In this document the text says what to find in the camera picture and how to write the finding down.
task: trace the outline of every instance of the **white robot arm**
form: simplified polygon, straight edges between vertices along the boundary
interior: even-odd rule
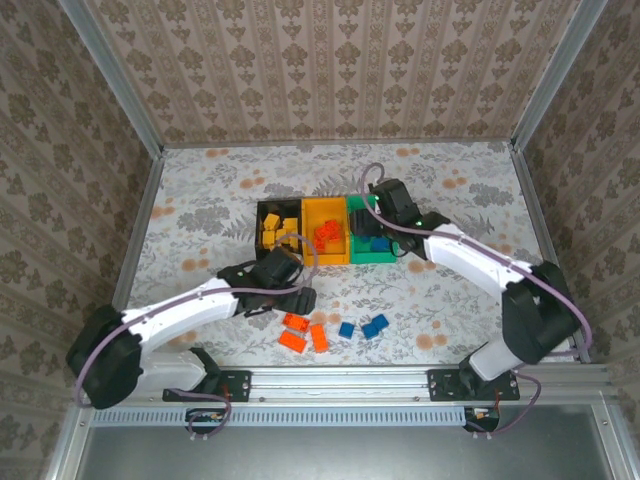
[[[83,388],[97,409],[112,407],[133,392],[172,388],[212,393],[217,381],[212,371],[219,370],[204,350],[176,355],[156,349],[189,330],[241,313],[310,313],[316,300],[312,288],[282,291],[292,290],[302,268],[298,258],[276,247],[260,261],[226,267],[216,278],[157,304],[123,312],[105,305],[87,319],[67,353],[67,364],[76,376],[88,368]],[[107,342],[116,329],[122,333]],[[86,367],[100,345],[102,351]]]

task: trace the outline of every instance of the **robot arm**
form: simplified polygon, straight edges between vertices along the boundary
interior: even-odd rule
[[[134,391],[178,388],[213,393],[219,370],[204,350],[191,349],[179,355],[155,350],[189,330],[241,313],[250,316],[271,309],[298,315],[310,313],[315,307],[316,292],[309,287],[286,295],[233,291],[206,295],[212,289],[282,290],[291,287],[302,268],[295,256],[276,247],[258,262],[226,267],[216,278],[155,305],[123,312],[105,305],[87,319],[67,354],[67,364],[78,376],[107,335],[127,322],[142,319],[109,342],[89,368],[83,388],[93,406],[112,407]]]
[[[376,186],[370,184],[369,190],[376,197],[376,209],[383,219],[433,234],[418,235],[387,228],[366,210],[352,212],[350,224],[354,234],[384,235],[406,252],[457,271],[502,304],[502,334],[466,357],[457,372],[439,384],[438,388],[446,390],[447,400],[478,399],[487,393],[489,397],[495,396],[495,382],[509,376],[511,369],[523,363],[538,363],[578,330],[578,319],[558,299],[509,268],[517,265],[570,298],[565,279],[556,265],[543,262],[533,266],[513,260],[466,237],[437,212],[422,215],[405,185],[397,179],[385,180]],[[474,246],[489,252],[493,258]]]

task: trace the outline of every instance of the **black mounting bracket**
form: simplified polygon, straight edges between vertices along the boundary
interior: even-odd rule
[[[213,394],[227,398],[230,402],[248,402],[251,393],[250,370],[220,370],[209,354],[202,348],[194,347],[190,351],[203,363],[206,376],[191,393]],[[179,393],[165,389],[162,392],[164,402],[210,402],[207,398],[183,397]]]
[[[438,368],[427,372],[429,398],[432,402],[482,402],[520,400],[518,381],[512,372],[505,372],[482,389],[472,393],[462,382],[459,368]]]

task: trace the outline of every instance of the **cable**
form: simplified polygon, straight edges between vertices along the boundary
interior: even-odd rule
[[[191,392],[185,392],[184,390],[180,390],[177,388],[170,388],[169,391],[175,393],[176,395],[179,395],[181,397],[186,397],[186,398],[207,398],[210,399],[214,402],[222,402],[225,405],[225,412],[224,412],[224,417],[222,418],[222,420],[220,421],[220,423],[210,432],[206,433],[206,434],[197,434],[196,432],[193,431],[193,422],[195,421],[196,418],[200,418],[203,417],[204,415],[207,415],[207,413],[202,412],[200,414],[195,414],[192,415],[191,418],[189,418],[189,424],[187,425],[187,430],[189,431],[189,433],[191,434],[191,440],[195,439],[195,438],[202,438],[204,440],[206,440],[209,437],[213,437],[214,435],[219,434],[222,429],[227,425],[227,422],[229,422],[229,419],[231,418],[231,412],[232,412],[232,407],[231,407],[231,402],[229,401],[228,398],[225,397],[220,397],[218,395],[214,395],[212,393],[191,393]]]
[[[293,287],[284,288],[282,290],[273,290],[269,288],[233,288],[233,287],[212,288],[210,290],[203,290],[201,292],[187,295],[186,297],[178,298],[172,302],[165,303],[164,305],[161,305],[154,310],[146,312],[140,315],[139,317],[134,318],[133,320],[130,320],[128,322],[123,323],[122,325],[119,325],[109,335],[104,337],[102,341],[96,346],[96,348],[94,348],[91,351],[91,354],[87,358],[87,361],[84,363],[82,370],[80,370],[80,373],[78,374],[78,378],[76,379],[75,386],[73,388],[73,400],[75,404],[80,408],[91,407],[91,403],[84,403],[82,401],[82,386],[84,385],[84,381],[87,377],[87,374],[91,369],[91,367],[93,366],[93,363],[95,362],[96,358],[98,358],[98,355],[100,355],[100,353],[102,352],[102,350],[104,350],[105,347],[109,345],[111,341],[113,341],[113,339],[115,339],[118,335],[120,335],[122,332],[129,329],[130,327],[137,325],[142,321],[149,321],[154,316],[162,312],[166,312],[167,310],[170,310],[173,307],[177,307],[178,305],[182,305],[183,303],[190,302],[191,300],[196,300],[197,298],[208,297],[208,296],[216,295],[219,293],[257,293],[261,295],[264,295],[264,294],[288,295],[290,293],[301,290],[303,287],[311,285],[311,279],[318,273],[318,252],[316,251],[312,242],[310,242],[306,237],[303,237],[302,235],[298,235],[297,233],[289,233],[287,235],[283,235],[278,239],[278,241],[276,242],[276,245],[279,245],[283,240],[289,237],[295,237],[298,240],[306,243],[307,246],[309,247],[309,250],[311,250],[311,253],[313,254],[313,267],[311,269],[311,273],[309,274],[308,277],[306,277],[302,281],[302,283],[295,285]]]
[[[478,425],[476,423],[473,423],[473,422],[470,422],[470,421],[467,420],[467,425],[472,426],[473,428],[475,428],[476,430],[478,430],[480,432],[486,433],[487,434],[487,438],[491,438],[491,436],[493,436],[493,435],[500,435],[501,433],[507,433],[509,430],[511,430],[513,427],[515,427],[516,424],[520,420],[522,420],[527,413],[529,413],[529,410],[531,410],[533,408],[535,403],[538,401],[538,398],[540,398],[540,393],[542,392],[542,383],[540,383],[540,380],[538,380],[537,378],[532,377],[531,375],[525,375],[524,373],[520,373],[520,372],[518,372],[516,370],[514,370],[513,373],[515,374],[516,377],[521,378],[522,380],[528,380],[529,382],[535,383],[536,392],[531,397],[531,400],[529,401],[527,406],[524,407],[524,409],[516,416],[516,418],[513,419],[513,421],[511,423],[509,423],[508,425],[506,425],[504,427],[498,428],[498,429],[494,430],[493,432],[487,432],[480,425]]]
[[[364,206],[366,207],[366,209],[369,211],[369,213],[376,220],[378,220],[384,226],[386,226],[388,228],[391,228],[393,230],[397,230],[399,232],[411,233],[412,235],[420,235],[420,236],[431,236],[431,235],[433,235],[433,236],[437,236],[437,237],[448,238],[450,240],[455,240],[455,241],[457,241],[457,242],[459,242],[461,244],[464,244],[464,245],[467,245],[467,246],[471,247],[472,249],[480,252],[481,254],[486,256],[487,258],[496,261],[500,265],[505,266],[505,267],[513,270],[514,272],[522,275],[524,278],[529,280],[531,283],[536,285],[538,288],[541,288],[542,290],[546,291],[547,293],[549,293],[549,294],[553,295],[555,298],[557,298],[561,303],[563,303],[571,311],[571,313],[573,313],[576,316],[576,318],[578,319],[578,321],[582,325],[582,329],[583,329],[584,335],[585,335],[585,342],[584,342],[584,345],[582,346],[582,348],[580,350],[588,350],[591,347],[591,344],[593,343],[593,334],[591,332],[591,326],[589,325],[588,320],[586,319],[584,314],[580,311],[580,309],[578,307],[576,307],[573,304],[573,302],[571,302],[571,300],[569,300],[567,297],[565,297],[561,292],[559,292],[557,289],[553,288],[551,285],[548,285],[547,283],[543,282],[542,280],[540,280],[536,276],[532,275],[530,272],[527,272],[525,269],[523,269],[523,268],[519,267],[518,265],[514,264],[512,261],[505,260],[502,256],[495,254],[492,250],[490,250],[489,248],[485,247],[484,245],[476,244],[474,242],[470,242],[469,240],[467,240],[463,236],[456,235],[456,234],[453,234],[453,233],[448,233],[448,232],[438,232],[438,231],[433,231],[433,230],[418,230],[416,228],[402,227],[400,225],[396,225],[394,223],[391,223],[391,222],[385,220],[380,215],[378,215],[375,212],[375,210],[371,207],[371,205],[369,205],[369,202],[367,200],[367,191],[366,191],[366,187],[365,187],[365,181],[366,181],[367,174],[373,168],[379,168],[380,169],[380,177],[378,178],[378,182],[377,183],[380,183],[384,179],[384,166],[379,162],[370,163],[364,169],[364,172],[362,172],[362,177],[360,178],[360,195],[361,195],[362,200],[364,202]],[[578,354],[580,352],[580,350],[572,348],[572,349],[567,350],[565,352],[551,352],[549,354],[549,356],[554,356],[554,357],[556,357],[556,356],[565,356],[565,355],[572,355],[573,356],[573,355]]]

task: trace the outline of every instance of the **orange plastic bin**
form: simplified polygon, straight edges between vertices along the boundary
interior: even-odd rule
[[[302,231],[313,241],[315,229],[328,220],[335,220],[342,229],[338,242],[327,242],[324,253],[318,254],[320,265],[348,265],[350,257],[349,221],[347,218],[347,199],[345,197],[303,198]],[[313,265],[313,255],[304,245],[304,264]]]

